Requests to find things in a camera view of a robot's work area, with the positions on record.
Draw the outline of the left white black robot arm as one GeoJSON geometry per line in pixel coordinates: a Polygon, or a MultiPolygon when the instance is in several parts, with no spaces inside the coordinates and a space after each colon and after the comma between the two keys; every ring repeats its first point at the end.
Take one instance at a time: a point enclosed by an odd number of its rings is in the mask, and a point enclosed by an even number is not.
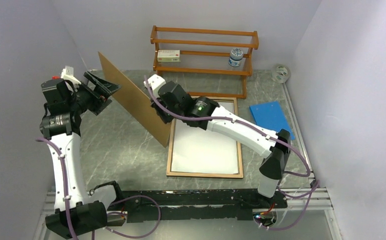
{"type": "Polygon", "coordinates": [[[81,115],[100,114],[120,85],[85,72],[86,81],[72,75],[54,77],[41,84],[45,114],[40,123],[39,142],[48,145],[55,181],[54,213],[46,227],[64,239],[107,226],[107,209],[118,210],[124,196],[115,181],[97,185],[88,192],[82,183],[80,162],[81,115]]]}

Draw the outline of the brown cardboard backing board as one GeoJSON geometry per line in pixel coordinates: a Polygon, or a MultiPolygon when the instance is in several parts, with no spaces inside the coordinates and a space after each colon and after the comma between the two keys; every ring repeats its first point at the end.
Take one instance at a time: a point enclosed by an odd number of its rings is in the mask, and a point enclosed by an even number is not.
{"type": "Polygon", "coordinates": [[[107,81],[121,86],[113,94],[117,102],[125,108],[163,147],[167,147],[171,124],[164,123],[151,107],[150,98],[125,74],[123,74],[101,52],[98,52],[104,77],[107,81]]]}

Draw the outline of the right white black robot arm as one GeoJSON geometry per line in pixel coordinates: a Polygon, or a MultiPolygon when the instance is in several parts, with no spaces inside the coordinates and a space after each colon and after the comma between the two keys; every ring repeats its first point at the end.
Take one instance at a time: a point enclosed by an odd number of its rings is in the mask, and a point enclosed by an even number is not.
{"type": "Polygon", "coordinates": [[[146,79],[143,84],[151,97],[151,106],[163,122],[180,120],[184,125],[198,128],[201,132],[213,132],[246,145],[262,157],[256,203],[266,208],[274,202],[292,149],[289,131],[259,127],[217,101],[206,96],[193,97],[179,84],[166,82],[158,75],[146,79]]]}

